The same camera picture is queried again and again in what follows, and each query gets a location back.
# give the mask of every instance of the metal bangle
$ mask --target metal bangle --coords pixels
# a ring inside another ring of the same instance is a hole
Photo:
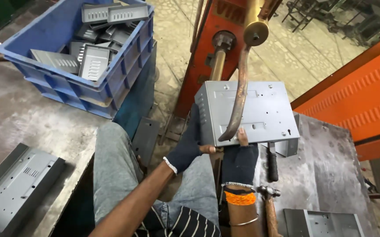
[[[243,225],[246,225],[246,224],[250,224],[251,222],[255,222],[259,217],[257,216],[256,218],[254,218],[253,220],[251,221],[248,221],[248,222],[245,222],[245,223],[241,223],[241,224],[236,224],[236,225],[232,225],[231,222],[229,222],[229,225],[230,226],[243,226]]]

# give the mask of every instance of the wooden hammer handle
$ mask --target wooden hammer handle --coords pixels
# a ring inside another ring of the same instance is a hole
[[[267,232],[269,237],[282,237],[277,232],[277,220],[276,220],[276,212],[275,205],[273,204],[273,198],[268,198],[265,201],[266,205],[266,221],[267,221]]]

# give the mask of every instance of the hammer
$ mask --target hammer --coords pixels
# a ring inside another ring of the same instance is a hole
[[[265,198],[267,232],[269,237],[282,237],[282,235],[277,232],[276,212],[275,205],[273,204],[273,197],[279,197],[281,192],[270,186],[260,186],[257,192],[262,193]]]

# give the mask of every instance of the blue jeans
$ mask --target blue jeans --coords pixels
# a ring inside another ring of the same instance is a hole
[[[93,167],[93,205],[98,224],[141,181],[131,141],[124,129],[109,122],[98,128]],[[184,171],[172,201],[153,204],[165,226],[172,228],[185,206],[205,216],[219,228],[215,181],[209,155],[198,156]]]

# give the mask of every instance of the hammer head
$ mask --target hammer head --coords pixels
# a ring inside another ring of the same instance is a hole
[[[277,189],[274,189],[270,186],[260,186],[259,191],[263,193],[263,195],[270,196],[270,197],[279,197],[281,195],[281,192]]]

